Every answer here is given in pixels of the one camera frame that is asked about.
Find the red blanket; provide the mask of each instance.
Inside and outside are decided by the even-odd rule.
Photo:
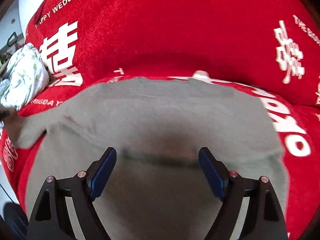
[[[46,0],[26,42],[40,50],[55,81],[20,115],[56,107],[92,84],[136,76],[185,79],[204,70],[262,87],[271,93],[222,83],[260,97],[274,122],[290,175],[288,232],[297,239],[320,201],[318,34],[299,0]],[[39,145],[15,149],[5,132],[0,141],[22,206]]]

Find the blue gripper pad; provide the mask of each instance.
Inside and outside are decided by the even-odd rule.
[[[212,193],[223,202],[226,197],[225,185],[219,172],[216,170],[213,163],[207,156],[207,153],[203,149],[199,151],[198,158],[200,167],[202,168],[205,178],[210,185]]]
[[[102,163],[94,177],[92,178],[90,187],[90,199],[94,201],[97,197],[100,197],[104,187],[106,186],[110,174],[116,165],[117,154],[116,150],[112,149],[108,154],[105,161]]]

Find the white lettering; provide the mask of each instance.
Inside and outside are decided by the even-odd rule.
[[[115,82],[118,82],[120,78],[122,78],[122,76],[113,77],[113,78],[111,78],[107,83],[115,83]]]
[[[120,72],[121,75],[124,75],[123,69],[119,68],[118,70],[114,70],[114,73]]]
[[[295,24],[298,24],[299,27],[305,32],[308,33],[308,36],[312,38],[317,44],[319,44],[319,38],[309,29],[306,28],[306,25],[295,15],[292,15],[294,18]]]
[[[8,169],[13,172],[14,160],[18,159],[18,153],[9,138],[5,139],[2,152],[4,161],[7,163]]]
[[[281,114],[290,114],[290,110],[286,105],[284,105],[274,99],[260,98],[260,100],[263,103],[263,106],[270,111],[274,111],[274,112],[281,113]]]
[[[63,101],[57,101],[57,105],[61,104],[62,102]],[[53,106],[54,100],[49,101],[48,99],[33,99],[31,103],[36,105]]]
[[[241,84],[241,83],[236,83],[238,85],[242,85],[242,86],[245,86],[245,87],[250,87],[250,88],[253,88],[254,90],[251,90],[252,93],[255,93],[259,96],[264,96],[264,97],[269,97],[269,98],[275,98],[276,96],[260,89],[260,88],[255,88],[255,87],[252,87],[252,86],[249,86],[249,85],[245,85],[245,84]]]
[[[287,135],[284,141],[288,151],[294,156],[305,157],[310,155],[311,153],[311,149],[308,142],[301,135],[297,135],[297,134]],[[302,143],[301,149],[298,148],[297,143]]]
[[[63,101],[57,101],[56,106],[60,105],[61,103],[63,103]]]
[[[292,116],[282,118],[273,113],[268,113],[268,115],[275,120],[272,124],[277,132],[298,132],[306,134],[306,131],[297,125],[297,121]]]
[[[56,11],[58,11],[58,5],[54,8],[52,8],[53,13],[56,13]]]

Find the cable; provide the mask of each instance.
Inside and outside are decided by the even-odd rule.
[[[8,193],[5,191],[5,189],[2,187],[1,183],[0,183],[0,187],[3,189],[3,191],[7,194],[8,198],[10,198],[10,196],[8,195]]]

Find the gray towel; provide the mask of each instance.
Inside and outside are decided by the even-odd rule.
[[[194,79],[102,83],[26,118],[20,129],[18,147],[30,147],[47,132],[28,179],[28,216],[47,176],[72,177],[107,147],[117,150],[118,160],[94,206],[112,239],[204,239],[221,203],[197,166],[201,147],[243,177],[269,177],[285,208],[287,175],[277,133],[260,100],[233,88]],[[68,208],[82,239],[70,201]]]

